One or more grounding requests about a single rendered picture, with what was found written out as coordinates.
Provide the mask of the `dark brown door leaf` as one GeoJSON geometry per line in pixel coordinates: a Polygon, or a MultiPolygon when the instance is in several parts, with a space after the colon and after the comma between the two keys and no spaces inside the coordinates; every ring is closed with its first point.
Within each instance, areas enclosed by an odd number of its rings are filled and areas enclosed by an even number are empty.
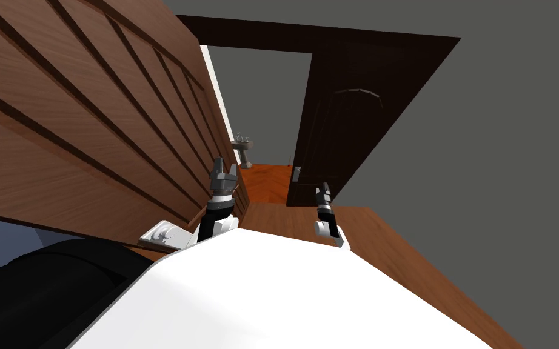
{"type": "Polygon", "coordinates": [[[337,42],[314,53],[286,204],[313,207],[323,182],[337,196],[457,44],[337,42]]]}

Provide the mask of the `grey pedestal sink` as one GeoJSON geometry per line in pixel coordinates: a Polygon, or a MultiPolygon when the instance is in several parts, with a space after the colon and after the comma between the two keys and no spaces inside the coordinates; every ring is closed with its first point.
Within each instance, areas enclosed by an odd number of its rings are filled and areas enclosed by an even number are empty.
{"type": "Polygon", "coordinates": [[[253,142],[249,141],[249,138],[244,138],[241,133],[236,134],[236,138],[231,142],[232,148],[238,152],[239,165],[242,169],[252,168],[252,163],[249,161],[246,150],[253,147],[253,142]]]}

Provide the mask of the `white carved ornament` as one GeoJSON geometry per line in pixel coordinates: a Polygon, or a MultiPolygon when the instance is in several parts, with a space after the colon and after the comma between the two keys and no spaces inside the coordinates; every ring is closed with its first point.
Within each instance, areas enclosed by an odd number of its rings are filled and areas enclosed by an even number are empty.
{"type": "Polygon", "coordinates": [[[139,242],[180,250],[186,248],[193,233],[168,221],[160,221],[140,238],[139,242]]]}

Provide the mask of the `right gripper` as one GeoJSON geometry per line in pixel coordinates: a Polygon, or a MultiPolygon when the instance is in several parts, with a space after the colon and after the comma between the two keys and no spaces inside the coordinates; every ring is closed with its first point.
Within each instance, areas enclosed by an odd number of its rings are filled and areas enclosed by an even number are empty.
{"type": "Polygon", "coordinates": [[[319,207],[330,208],[330,188],[327,182],[323,182],[321,184],[321,189],[316,189],[315,198],[316,203],[319,207]]]}

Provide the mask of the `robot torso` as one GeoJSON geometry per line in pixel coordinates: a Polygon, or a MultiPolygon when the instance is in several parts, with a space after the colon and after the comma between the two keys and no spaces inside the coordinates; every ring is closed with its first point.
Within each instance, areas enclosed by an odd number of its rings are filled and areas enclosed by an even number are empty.
{"type": "Polygon", "coordinates": [[[237,228],[165,256],[68,349],[491,349],[350,250],[237,228]]]}

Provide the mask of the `brown panelled wooden wardrobe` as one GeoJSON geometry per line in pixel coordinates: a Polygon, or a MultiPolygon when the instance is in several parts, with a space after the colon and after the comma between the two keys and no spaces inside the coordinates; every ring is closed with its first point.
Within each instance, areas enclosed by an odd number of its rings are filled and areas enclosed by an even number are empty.
{"type": "Polygon", "coordinates": [[[0,0],[0,220],[136,245],[196,227],[236,162],[196,36],[162,0],[0,0]]]}

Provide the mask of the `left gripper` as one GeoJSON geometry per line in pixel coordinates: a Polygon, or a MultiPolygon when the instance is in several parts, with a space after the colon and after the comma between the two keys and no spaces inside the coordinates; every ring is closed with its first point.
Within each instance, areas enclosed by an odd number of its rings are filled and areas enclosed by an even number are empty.
{"type": "Polygon", "coordinates": [[[210,190],[213,196],[231,195],[236,189],[238,181],[238,165],[232,164],[228,173],[223,172],[224,159],[217,157],[213,171],[210,173],[210,190]]]}

